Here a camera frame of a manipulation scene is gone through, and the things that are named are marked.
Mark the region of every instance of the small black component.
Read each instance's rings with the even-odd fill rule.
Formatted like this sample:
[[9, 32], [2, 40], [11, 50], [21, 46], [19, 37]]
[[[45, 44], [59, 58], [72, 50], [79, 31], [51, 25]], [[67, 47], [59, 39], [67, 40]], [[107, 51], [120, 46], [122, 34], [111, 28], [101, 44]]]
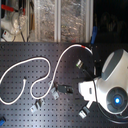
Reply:
[[64, 94], [73, 94], [73, 88], [68, 85], [58, 85], [57, 90]]
[[101, 76], [101, 59], [98, 53], [98, 47], [97, 46], [93, 46], [92, 47], [92, 52], [93, 52], [93, 60], [94, 60], [94, 66], [96, 68], [96, 72], [95, 72], [95, 76]]

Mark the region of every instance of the robot eye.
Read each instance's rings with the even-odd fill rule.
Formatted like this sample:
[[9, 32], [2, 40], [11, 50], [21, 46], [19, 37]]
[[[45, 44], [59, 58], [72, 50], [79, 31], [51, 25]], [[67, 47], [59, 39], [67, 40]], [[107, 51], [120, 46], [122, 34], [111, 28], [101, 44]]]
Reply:
[[116, 98], [114, 99], [114, 101], [115, 101], [115, 104], [120, 104], [120, 98], [116, 97]]

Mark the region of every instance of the wire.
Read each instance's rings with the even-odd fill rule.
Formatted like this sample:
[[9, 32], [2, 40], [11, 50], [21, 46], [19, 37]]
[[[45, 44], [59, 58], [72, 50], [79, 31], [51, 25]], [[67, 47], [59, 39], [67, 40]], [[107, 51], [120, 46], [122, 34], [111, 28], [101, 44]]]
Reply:
[[14, 42], [14, 41], [15, 41], [15, 39], [16, 39], [16, 36], [14, 36], [14, 39], [13, 39], [13, 41], [12, 41], [12, 42]]
[[5, 40], [3, 37], [1, 39], [3, 39], [5, 42], [7, 42], [7, 40]]
[[[46, 92], [43, 96], [35, 97], [35, 96], [33, 95], [33, 93], [32, 93], [32, 89], [33, 89], [33, 87], [34, 87], [34, 85], [35, 85], [36, 83], [45, 80], [45, 79], [49, 76], [49, 74], [50, 74], [50, 72], [51, 72], [51, 65], [50, 65], [50, 62], [49, 62], [48, 59], [46, 59], [46, 58], [44, 58], [44, 57], [35, 57], [35, 58], [31, 58], [31, 59], [28, 59], [28, 60], [25, 60], [25, 61], [21, 61], [21, 62], [19, 62], [19, 63], [17, 63], [17, 64], [14, 64], [13, 66], [11, 66], [10, 68], [8, 68], [8, 69], [4, 72], [4, 74], [2, 75], [2, 77], [1, 77], [1, 79], [0, 79], [0, 84], [2, 83], [2, 81], [3, 81], [4, 77], [5, 77], [5, 75], [6, 75], [11, 69], [13, 69], [14, 67], [19, 66], [19, 65], [21, 65], [21, 64], [25, 64], [25, 63], [30, 62], [30, 61], [33, 61], [33, 60], [45, 60], [45, 61], [48, 63], [48, 66], [49, 66], [49, 68], [48, 68], [48, 73], [46, 74], [45, 77], [34, 81], [34, 83], [33, 83], [33, 84], [31, 85], [31, 87], [30, 87], [30, 94], [31, 94], [31, 96], [32, 96], [34, 99], [42, 99], [42, 98], [46, 97], [46, 96], [48, 95], [48, 93], [50, 92], [51, 87], [52, 87], [52, 85], [53, 85], [53, 82], [54, 82], [54, 79], [55, 79], [55, 75], [56, 75], [56, 71], [57, 71], [57, 68], [58, 68], [58, 66], [59, 66], [59, 63], [60, 63], [61, 58], [63, 57], [63, 55], [64, 55], [69, 49], [71, 49], [71, 48], [73, 48], [73, 47], [82, 47], [82, 48], [88, 50], [88, 51], [92, 54], [92, 51], [91, 51], [89, 48], [84, 47], [84, 46], [82, 46], [82, 45], [80, 45], [80, 44], [74, 44], [74, 45], [71, 45], [71, 46], [69, 46], [68, 48], [66, 48], [66, 49], [63, 51], [63, 53], [60, 55], [60, 57], [59, 57], [59, 60], [58, 60], [58, 62], [57, 62], [57, 64], [56, 64], [56, 67], [55, 67], [55, 70], [54, 70], [54, 73], [53, 73], [53, 77], [52, 77], [52, 80], [51, 80], [51, 84], [50, 84], [50, 86], [49, 86], [47, 92]], [[25, 88], [26, 80], [24, 79], [23, 81], [24, 81], [24, 82], [23, 82], [22, 91], [21, 91], [21, 93], [19, 94], [19, 96], [18, 96], [14, 101], [12, 101], [12, 102], [10, 102], [10, 103], [7, 103], [7, 102], [4, 102], [1, 97], [0, 97], [0, 101], [1, 101], [3, 104], [5, 104], [5, 105], [14, 104], [14, 103], [21, 97], [21, 95], [23, 94], [23, 91], [24, 91], [24, 88]]]
[[19, 94], [19, 96], [18, 96], [14, 101], [12, 101], [12, 102], [10, 102], [10, 103], [7, 103], [7, 102], [3, 101], [3, 100], [1, 99], [1, 97], [0, 97], [0, 101], [1, 101], [3, 104], [5, 104], [5, 105], [14, 104], [14, 103], [21, 97], [21, 95], [23, 94], [24, 88], [25, 88], [25, 84], [26, 84], [26, 79], [23, 79], [23, 88], [22, 88], [22, 91], [21, 91], [21, 93]]
[[22, 31], [21, 31], [21, 36], [22, 36], [22, 39], [23, 39], [23, 42], [25, 42], [25, 39], [24, 39], [24, 36], [23, 36], [23, 33], [22, 33]]

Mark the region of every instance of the connector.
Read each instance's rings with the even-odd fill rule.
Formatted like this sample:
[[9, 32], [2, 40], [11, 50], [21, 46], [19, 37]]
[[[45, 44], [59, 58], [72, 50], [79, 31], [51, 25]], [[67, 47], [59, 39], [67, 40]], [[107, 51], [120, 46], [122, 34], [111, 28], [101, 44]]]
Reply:
[[78, 62], [76, 63], [76, 67], [81, 69], [82, 66], [83, 66], [83, 62], [79, 59]]

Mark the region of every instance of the black cable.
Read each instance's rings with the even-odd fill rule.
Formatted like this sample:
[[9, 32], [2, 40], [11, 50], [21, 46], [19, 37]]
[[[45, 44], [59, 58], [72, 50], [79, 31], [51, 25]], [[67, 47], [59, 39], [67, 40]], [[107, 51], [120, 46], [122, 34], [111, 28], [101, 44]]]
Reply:
[[88, 74], [88, 76], [89, 76], [89, 77], [92, 79], [92, 81], [93, 81], [94, 89], [95, 89], [96, 102], [97, 102], [97, 105], [98, 105], [98, 107], [99, 107], [101, 113], [102, 113], [102, 114], [107, 118], [107, 120], [109, 120], [110, 122], [113, 122], [113, 123], [116, 123], [116, 124], [127, 124], [128, 121], [116, 121], [116, 120], [113, 120], [112, 118], [110, 118], [109, 116], [107, 116], [107, 115], [103, 112], [103, 110], [102, 110], [102, 108], [101, 108], [101, 106], [100, 106], [100, 104], [99, 104], [99, 102], [98, 102], [98, 99], [97, 99], [97, 91], [96, 91], [96, 84], [95, 84], [95, 81], [94, 81], [93, 77], [89, 74], [89, 72], [87, 72], [87, 70], [84, 70], [84, 71], [86, 71], [86, 73]]
[[8, 41], [7, 41], [7, 40], [5, 40], [3, 37], [2, 37], [1, 39], [3, 39], [5, 42], [8, 42]]
[[13, 41], [12, 41], [12, 42], [14, 42], [14, 41], [15, 41], [15, 39], [16, 39], [16, 36], [14, 36], [14, 39], [13, 39]]
[[24, 39], [24, 36], [23, 36], [23, 33], [22, 33], [22, 31], [21, 31], [21, 36], [22, 36], [22, 39], [23, 39], [23, 42], [25, 42], [25, 39]]

